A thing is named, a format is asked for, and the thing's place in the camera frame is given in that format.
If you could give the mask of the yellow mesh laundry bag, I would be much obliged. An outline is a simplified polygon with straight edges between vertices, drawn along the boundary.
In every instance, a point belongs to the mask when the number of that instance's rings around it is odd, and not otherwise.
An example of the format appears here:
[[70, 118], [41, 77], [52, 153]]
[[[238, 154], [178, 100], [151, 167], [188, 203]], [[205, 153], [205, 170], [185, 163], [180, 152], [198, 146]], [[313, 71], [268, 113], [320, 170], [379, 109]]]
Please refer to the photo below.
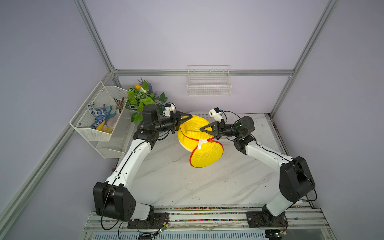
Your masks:
[[179, 143], [191, 153], [190, 165], [194, 168], [210, 166], [224, 153], [223, 145], [215, 141], [214, 136], [200, 131], [200, 128], [208, 124], [209, 121], [193, 115], [178, 130]]

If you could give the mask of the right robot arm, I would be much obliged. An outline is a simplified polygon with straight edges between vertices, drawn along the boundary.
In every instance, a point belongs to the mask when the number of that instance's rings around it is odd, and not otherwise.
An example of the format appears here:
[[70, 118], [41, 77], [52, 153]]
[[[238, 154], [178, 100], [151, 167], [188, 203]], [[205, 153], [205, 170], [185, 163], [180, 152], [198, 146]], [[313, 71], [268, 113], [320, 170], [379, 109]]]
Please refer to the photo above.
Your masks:
[[249, 116], [240, 118], [234, 124], [226, 124], [221, 120], [200, 128], [201, 132], [210, 134], [216, 139], [223, 136], [234, 137], [234, 146], [239, 152], [261, 161], [279, 173], [279, 191], [262, 208], [263, 216], [271, 221], [305, 195], [315, 191], [316, 184], [304, 158], [283, 155], [262, 145], [252, 135], [254, 130], [254, 121]]

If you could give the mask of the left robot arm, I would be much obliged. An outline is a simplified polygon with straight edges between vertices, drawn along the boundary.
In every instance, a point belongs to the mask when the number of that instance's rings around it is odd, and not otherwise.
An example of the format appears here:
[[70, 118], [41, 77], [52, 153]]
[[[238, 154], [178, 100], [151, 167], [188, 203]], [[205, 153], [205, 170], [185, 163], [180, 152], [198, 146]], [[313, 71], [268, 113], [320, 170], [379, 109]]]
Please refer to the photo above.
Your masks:
[[123, 222], [152, 219], [152, 206], [137, 202], [130, 192], [136, 173], [155, 143], [161, 139], [161, 133], [175, 134], [183, 123], [193, 117], [177, 111], [172, 103], [165, 105], [163, 116], [156, 105], [145, 106], [142, 116], [143, 120], [133, 134], [126, 155], [106, 181], [96, 183], [93, 188], [96, 213], [101, 217]]

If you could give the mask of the teal garden rake yellow handle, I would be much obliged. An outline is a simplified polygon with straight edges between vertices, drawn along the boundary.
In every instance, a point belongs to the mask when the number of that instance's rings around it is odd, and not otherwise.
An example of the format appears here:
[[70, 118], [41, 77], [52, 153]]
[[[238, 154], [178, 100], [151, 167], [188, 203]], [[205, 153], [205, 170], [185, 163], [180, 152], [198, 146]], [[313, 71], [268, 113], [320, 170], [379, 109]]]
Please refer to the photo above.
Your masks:
[[[118, 112], [119, 112], [118, 107], [116, 107], [116, 106], [110, 106], [110, 110], [108, 111], [107, 119], [109, 119], [109, 118], [113, 118], [115, 115], [118, 115], [118, 116], [119, 116], [119, 113], [118, 113]], [[96, 128], [96, 130], [107, 133], [107, 131], [108, 131], [108, 129], [109, 129], [109, 128], [106, 126], [106, 121], [107, 121], [107, 119], [106, 119], [101, 125], [99, 125], [99, 126]]]

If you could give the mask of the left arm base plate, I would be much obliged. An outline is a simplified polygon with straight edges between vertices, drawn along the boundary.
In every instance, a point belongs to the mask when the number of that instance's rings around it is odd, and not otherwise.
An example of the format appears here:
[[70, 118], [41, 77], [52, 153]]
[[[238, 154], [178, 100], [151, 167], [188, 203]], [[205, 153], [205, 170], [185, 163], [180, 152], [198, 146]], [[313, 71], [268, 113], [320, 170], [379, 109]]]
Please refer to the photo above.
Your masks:
[[129, 220], [127, 229], [160, 229], [169, 222], [169, 213], [150, 213], [146, 220]]

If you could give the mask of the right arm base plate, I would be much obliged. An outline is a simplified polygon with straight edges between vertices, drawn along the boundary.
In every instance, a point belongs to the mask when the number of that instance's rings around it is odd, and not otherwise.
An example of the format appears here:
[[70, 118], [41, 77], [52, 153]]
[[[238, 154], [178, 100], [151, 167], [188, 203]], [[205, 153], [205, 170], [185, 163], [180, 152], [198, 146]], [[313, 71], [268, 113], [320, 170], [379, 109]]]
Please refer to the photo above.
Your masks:
[[246, 218], [249, 228], [286, 229], [289, 226], [285, 214], [274, 217], [267, 212], [246, 212]]

